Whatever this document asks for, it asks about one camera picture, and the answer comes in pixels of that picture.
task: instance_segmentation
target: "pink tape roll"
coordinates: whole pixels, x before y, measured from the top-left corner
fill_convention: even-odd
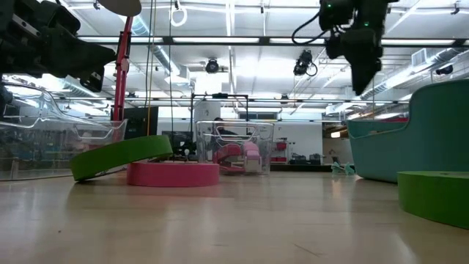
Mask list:
[[[127,184],[147,187],[202,187],[218,184],[218,164],[134,162],[127,167]]]

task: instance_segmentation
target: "ceiling camera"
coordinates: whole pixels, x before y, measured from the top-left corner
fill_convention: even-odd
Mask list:
[[[311,55],[311,51],[305,50],[296,61],[296,65],[293,68],[293,73],[296,76],[302,76],[302,75],[308,74],[308,70],[311,66],[316,67],[316,65],[313,63],[313,55]]]
[[[220,65],[218,65],[216,59],[209,59],[207,66],[205,66],[205,70],[207,71],[207,73],[217,73],[219,69]]]

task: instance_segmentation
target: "green ring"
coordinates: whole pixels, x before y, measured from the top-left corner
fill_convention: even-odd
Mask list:
[[[172,153],[168,136],[142,136],[78,154],[70,160],[70,168],[76,181],[89,180],[117,166]]]
[[[402,210],[469,229],[469,172],[399,172]]]

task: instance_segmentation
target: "transparent container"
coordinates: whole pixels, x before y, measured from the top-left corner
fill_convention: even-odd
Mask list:
[[[43,89],[8,83],[3,89],[13,100],[0,115],[0,180],[71,175],[75,155],[124,139],[126,120],[82,120],[63,114]]]
[[[224,175],[268,175],[273,127],[266,122],[197,122],[199,162],[219,164]]]

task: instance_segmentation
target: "teal container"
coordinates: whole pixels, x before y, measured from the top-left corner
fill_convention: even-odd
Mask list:
[[[397,183],[397,172],[469,167],[469,80],[431,84],[410,100],[409,122],[350,120],[355,171]]]

